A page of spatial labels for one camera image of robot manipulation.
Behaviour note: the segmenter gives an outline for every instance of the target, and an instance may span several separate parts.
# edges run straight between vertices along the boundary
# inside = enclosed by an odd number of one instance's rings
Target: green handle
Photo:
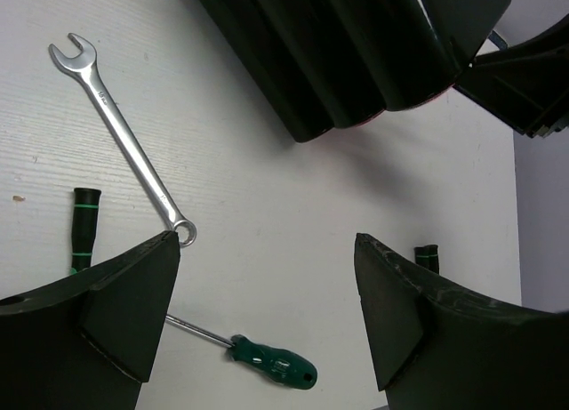
[[[263,372],[270,380],[296,390],[309,390],[317,382],[317,368],[289,350],[279,350],[251,342],[242,335],[233,336],[229,355]]]

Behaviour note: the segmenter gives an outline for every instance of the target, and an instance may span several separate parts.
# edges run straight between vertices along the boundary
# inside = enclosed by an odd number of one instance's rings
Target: green ring
[[[75,208],[96,208],[96,209],[99,209],[99,206],[93,205],[93,204],[75,204]]]

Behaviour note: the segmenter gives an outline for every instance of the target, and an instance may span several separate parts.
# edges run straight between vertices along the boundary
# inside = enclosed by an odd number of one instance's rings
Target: black cylinder
[[[71,227],[71,268],[78,272],[91,266],[92,247],[97,235],[100,190],[75,188],[75,208]]]

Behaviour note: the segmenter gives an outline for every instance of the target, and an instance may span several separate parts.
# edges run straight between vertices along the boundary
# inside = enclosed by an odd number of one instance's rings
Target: screwdriver
[[[273,382],[296,390],[309,390],[317,382],[317,368],[289,350],[259,345],[241,334],[228,340],[170,314],[166,315],[166,323],[226,348],[234,361],[259,370]]]

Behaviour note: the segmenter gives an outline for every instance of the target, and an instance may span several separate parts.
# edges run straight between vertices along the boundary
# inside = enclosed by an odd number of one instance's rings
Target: gray wall
[[[569,14],[569,0],[512,0],[496,30],[516,44]],[[569,310],[569,130],[515,136],[522,302]]]

